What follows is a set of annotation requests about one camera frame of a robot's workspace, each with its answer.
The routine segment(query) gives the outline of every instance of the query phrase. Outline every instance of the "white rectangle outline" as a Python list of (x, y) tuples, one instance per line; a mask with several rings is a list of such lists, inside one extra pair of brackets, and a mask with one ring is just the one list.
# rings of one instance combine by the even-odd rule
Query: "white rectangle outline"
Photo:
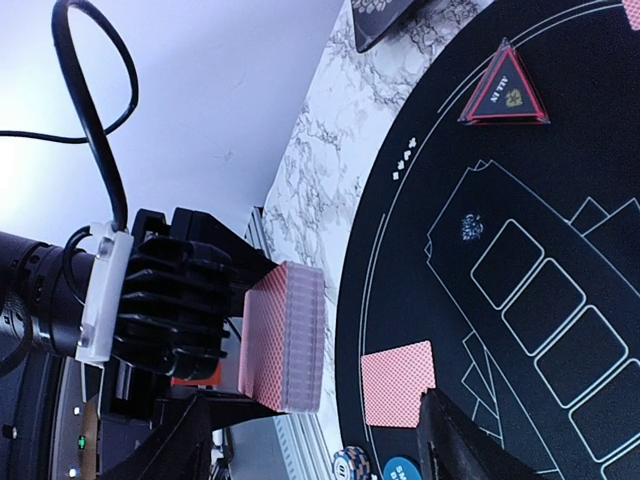
[[(480, 263), (482, 263), (482, 260), (484, 260), (484, 257), (487, 255), (487, 253), (489, 252), (489, 250), (491, 250), (491, 247), (493, 247), (493, 244), (496, 243), (496, 241), (498, 240), (498, 238), (500, 238), (500, 235), (502, 235), (502, 232), (504, 231), (505, 228), (507, 228), (507, 225), (509, 225), (510, 223), (513, 223), (516, 225), (516, 227), (518, 227), (527, 237), (529, 237), (529, 239), (538, 247), (538, 249), (540, 250), (540, 256), (538, 257), (538, 260), (536, 260), (536, 262), (533, 264), (533, 266), (531, 267), (531, 269), (527, 272), (527, 274), (522, 278), (522, 280), (520, 281), (520, 283), (518, 283), (518, 285), (516, 285), (516, 287), (513, 289), (513, 291), (507, 296), (507, 298), (505, 299), (504, 302), (502, 302), (502, 304), (497, 307), (495, 303), (493, 303), (493, 301), (491, 300), (491, 298), (489, 298), (489, 295), (487, 295), (487, 293), (484, 291), (484, 289), (482, 288), (482, 286), (480, 285), (480, 283), (478, 283), (475, 279), (475, 277), (473, 276), (473, 273), (476, 271), (476, 268), (478, 268), (478, 265), (480, 265)], [(500, 229), (500, 231), (497, 233), (497, 235), (495, 236), (495, 238), (491, 241), (491, 243), (489, 244), (489, 246), (487, 247), (487, 249), (484, 251), (484, 253), (480, 256), (480, 258), (478, 259), (478, 261), (476, 262), (476, 264), (473, 266), (473, 268), (471, 269), (471, 280), (473, 281), (473, 283), (475, 283), (478, 288), (480, 289), (480, 291), (482, 292), (482, 294), (486, 297), (487, 300), (489, 300), (489, 303), (491, 304), (491, 306), (496, 309), (496, 310), (501, 310), (502, 307), (504, 307), (509, 300), (511, 299), (511, 297), (520, 289), (520, 287), (522, 287), (522, 285), (524, 284), (524, 282), (527, 280), (527, 278), (529, 278), (529, 276), (531, 275), (531, 272), (533, 272), (536, 267), (538, 266), (538, 264), (540, 263), (540, 261), (544, 258), (544, 248), (542, 247), (542, 245), (540, 245), (537, 240), (535, 238), (533, 238), (531, 236), (531, 234), (529, 232), (527, 232), (524, 228), (522, 228), (522, 225), (520, 225), (516, 220), (514, 220), (513, 218), (510, 218), (509, 220), (507, 220), (504, 225), (502, 226), (502, 228)]]
[(591, 455), (591, 458), (593, 458), (593, 461), (596, 463), (602, 463), (606, 460), (609, 460), (611, 457), (613, 457), (614, 455), (616, 455), (618, 452), (624, 450), (626, 447), (628, 447), (629, 445), (633, 444), (636, 442), (636, 440), (640, 439), (640, 432), (636, 433), (633, 437), (631, 437), (629, 440), (627, 440), (626, 442), (624, 442), (622, 445), (620, 445), (618, 448), (614, 449), (611, 453), (608, 453), (607, 455), (605, 455), (602, 458), (597, 458), (593, 452), (591, 451), (591, 447), (589, 446), (589, 444), (587, 443), (587, 441), (585, 440), (584, 436), (582, 435), (582, 432), (580, 432), (580, 429), (578, 428), (578, 426), (576, 425), (576, 423), (573, 421), (573, 414), (576, 412), (576, 410), (578, 410), (580, 407), (582, 407), (584, 404), (586, 404), (589, 400), (591, 400), (591, 398), (593, 398), (600, 390), (602, 390), (604, 387), (606, 387), (609, 383), (611, 383), (611, 381), (613, 379), (615, 379), (625, 368), (627, 368), (629, 365), (631, 365), (632, 363), (635, 363), (636, 365), (638, 365), (640, 367), (640, 361), (637, 358), (631, 358), (628, 361), (626, 361), (622, 366), (620, 366), (618, 368), (618, 370), (613, 373), (606, 382), (603, 382), (600, 384), (600, 386), (596, 389), (594, 389), (589, 395), (587, 395), (584, 399), (582, 399), (580, 402), (578, 402), (570, 411), (569, 411), (569, 421), (571, 422), (571, 425), (573, 425), (573, 428), (575, 429), (575, 431), (578, 433), (578, 436), (580, 437), (580, 440), (582, 440), (582, 443), (584, 443), (585, 447), (587, 448), (587, 451), (589, 452), (589, 455)]
[[(542, 268), (548, 263), (548, 262), (552, 262), (555, 264), (555, 266), (558, 268), (558, 270), (560, 270), (560, 272), (562, 274), (564, 274), (565, 277), (567, 277), (569, 279), (569, 281), (573, 284), (574, 287), (576, 287), (576, 290), (578, 290), (578, 292), (580, 292), (580, 294), (582, 295), (582, 300), (580, 301), (580, 303), (578, 304), (578, 306), (573, 310), (573, 312), (571, 312), (569, 314), (569, 316), (567, 318), (565, 318), (563, 320), (563, 322), (558, 326), (558, 328), (556, 328), (553, 333), (551, 333), (551, 335), (549, 335), (549, 337), (547, 337), (547, 339), (542, 342), (542, 344), (536, 348), (533, 352), (530, 352), (529, 350), (527, 350), (527, 348), (524, 346), (524, 344), (522, 343), (522, 341), (520, 340), (520, 337), (518, 337), (518, 335), (516, 334), (516, 332), (513, 330), (513, 328), (511, 328), (511, 325), (509, 325), (509, 322), (507, 321), (505, 315), (507, 313), (507, 311), (511, 308), (511, 306), (516, 302), (516, 300), (520, 297), (520, 295), (522, 294), (522, 292), (524, 292), (527, 289), (527, 286), (531, 283), (531, 281), (536, 277), (536, 275), (538, 275), (538, 273), (540, 272), (540, 270), (542, 270)], [(558, 333), (571, 321), (571, 319), (576, 315), (576, 313), (578, 313), (580, 311), (580, 309), (584, 306), (584, 304), (587, 301), (587, 295), (582, 291), (582, 289), (580, 288), (580, 286), (575, 282), (575, 280), (573, 280), (573, 278), (571, 278), (571, 276), (565, 272), (564, 268), (562, 268), (560, 266), (560, 264), (553, 258), (547, 258), (545, 259), (541, 264), (539, 264), (538, 268), (536, 269), (536, 271), (529, 276), (529, 278), (527, 279), (526, 283), (522, 286), (522, 288), (520, 290), (518, 290), (518, 292), (516, 293), (516, 295), (513, 295), (511, 298), (511, 301), (509, 302), (509, 305), (507, 305), (504, 310), (502, 310), (501, 313), (501, 317), (502, 317), (502, 321), (505, 323), (505, 325), (507, 326), (507, 328), (511, 331), (511, 333), (513, 334), (514, 337), (516, 337), (516, 340), (518, 341), (518, 343), (520, 344), (520, 346), (522, 347), (522, 349), (525, 351), (525, 353), (530, 356), (530, 357), (535, 357), (538, 352), (540, 352), (546, 345), (549, 344), (550, 341), (554, 340), (555, 337), (558, 335)]]
[(611, 458), (610, 460), (608, 460), (604, 465), (602, 465), (602, 467), (600, 467), (600, 475), (602, 475), (602, 478), (604, 478), (605, 480), (609, 480), (607, 478), (607, 476), (604, 473), (605, 468), (611, 466), (612, 464), (616, 463), (618, 460), (620, 460), (622, 457), (624, 457), (627, 453), (631, 453), (632, 450), (636, 449), (640, 447), (640, 442), (636, 442), (633, 445), (631, 445), (629, 448), (625, 449), (623, 452), (620, 452), (619, 454), (615, 455), (613, 458)]
[[(589, 385), (580, 395), (578, 395), (576, 398), (574, 398), (571, 402), (569, 402), (568, 404), (564, 404), (560, 401), (560, 399), (558, 398), (558, 396), (556, 395), (556, 392), (553, 390), (553, 388), (551, 387), (551, 384), (547, 381), (547, 379), (545, 378), (544, 374), (542, 373), (542, 371), (538, 368), (538, 360), (540, 360), (549, 350), (551, 350), (551, 348), (562, 338), (565, 336), (565, 334), (571, 329), (571, 327), (573, 327), (578, 320), (580, 320), (584, 314), (587, 312), (587, 310), (594, 310), (596, 312), (596, 314), (602, 319), (602, 321), (605, 323), (605, 325), (607, 327), (609, 327), (609, 330), (611, 330), (614, 334), (614, 336), (618, 339), (618, 341), (620, 342), (620, 344), (622, 344), (622, 346), (624, 347), (624, 354), (622, 355), (622, 357), (620, 357), (619, 360), (617, 360), (613, 366), (611, 368), (609, 368), (609, 370), (607, 370), (605, 373), (603, 373), (596, 381), (594, 381), (591, 385)], [(536, 357), (536, 359), (534, 360), (534, 366), (536, 368), (536, 371), (538, 372), (538, 374), (540, 374), (540, 377), (542, 377), (542, 380), (544, 381), (544, 383), (547, 385), (547, 387), (549, 388), (549, 390), (551, 390), (551, 393), (553, 394), (553, 397), (556, 399), (556, 401), (558, 402), (558, 404), (562, 407), (562, 408), (571, 408), (572, 405), (574, 405), (576, 402), (578, 402), (581, 398), (583, 398), (585, 395), (587, 395), (592, 388), (594, 388), (596, 385), (598, 385), (602, 380), (604, 380), (605, 378), (607, 378), (611, 372), (613, 372), (616, 368), (618, 368), (618, 366), (624, 362), (624, 360), (627, 358), (627, 355), (629, 355), (629, 346), (625, 343), (625, 341), (623, 340), (623, 338), (618, 334), (618, 332), (616, 332), (615, 328), (613, 328), (611, 326), (611, 324), (607, 321), (607, 319), (605, 318), (604, 315), (602, 315), (602, 312), (600, 312), (600, 310), (598, 310), (597, 307), (593, 306), (593, 305), (587, 305), (585, 306), (582, 311), (576, 315), (574, 317), (573, 320), (571, 320), (571, 322), (564, 328), (564, 330), (556, 337), (553, 339), (553, 341), (551, 341), (540, 353), (539, 355)]]

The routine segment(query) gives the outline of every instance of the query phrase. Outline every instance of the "poker chip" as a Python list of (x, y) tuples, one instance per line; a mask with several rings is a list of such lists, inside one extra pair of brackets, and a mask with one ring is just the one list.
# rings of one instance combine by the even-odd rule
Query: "poker chip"
[(333, 455), (335, 480), (370, 480), (371, 464), (360, 447), (345, 447)]
[(384, 466), (384, 480), (422, 480), (418, 467), (404, 457), (393, 457)]

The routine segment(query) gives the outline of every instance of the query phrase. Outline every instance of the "white backdrop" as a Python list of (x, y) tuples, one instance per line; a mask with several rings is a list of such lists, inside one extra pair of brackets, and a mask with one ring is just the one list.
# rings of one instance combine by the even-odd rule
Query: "white backdrop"
[[(94, 0), (127, 43), (140, 106), (111, 145), (139, 208), (211, 212), (243, 232), (261, 205), (342, 0)], [(0, 129), (82, 135), (53, 49), (52, 0), (0, 2)], [(117, 52), (72, 11), (105, 126), (129, 89)], [(62, 244), (108, 220), (86, 145), (0, 138), (0, 230)]]

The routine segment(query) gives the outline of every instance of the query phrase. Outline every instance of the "white bracket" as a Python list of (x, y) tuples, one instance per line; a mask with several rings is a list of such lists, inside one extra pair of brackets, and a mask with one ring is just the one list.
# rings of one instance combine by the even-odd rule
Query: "white bracket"
[(91, 234), (100, 240), (82, 312), (76, 360), (103, 368), (111, 357), (133, 237), (125, 232), (115, 232), (111, 223), (92, 224)]

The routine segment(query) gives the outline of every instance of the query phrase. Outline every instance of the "poker table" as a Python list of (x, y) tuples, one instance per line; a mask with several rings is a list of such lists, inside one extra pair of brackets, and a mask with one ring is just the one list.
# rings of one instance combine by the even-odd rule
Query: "poker table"
[[(503, 38), (548, 125), (458, 117)], [(374, 470), (419, 458), (365, 423), (361, 356), (424, 340), (436, 382), (549, 479), (640, 472), (640, 32), (611, 1), (497, 0), (413, 90), (369, 175), (340, 284), (342, 440)]]

